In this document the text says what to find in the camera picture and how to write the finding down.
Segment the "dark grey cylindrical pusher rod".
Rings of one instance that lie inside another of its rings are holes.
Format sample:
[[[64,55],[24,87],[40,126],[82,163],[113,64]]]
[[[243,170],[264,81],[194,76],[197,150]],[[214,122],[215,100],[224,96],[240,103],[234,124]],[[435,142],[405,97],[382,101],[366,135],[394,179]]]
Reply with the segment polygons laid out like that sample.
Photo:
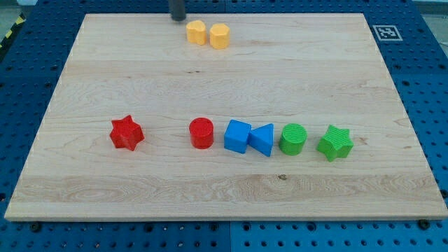
[[[186,19],[185,0],[168,0],[171,19],[183,21]]]

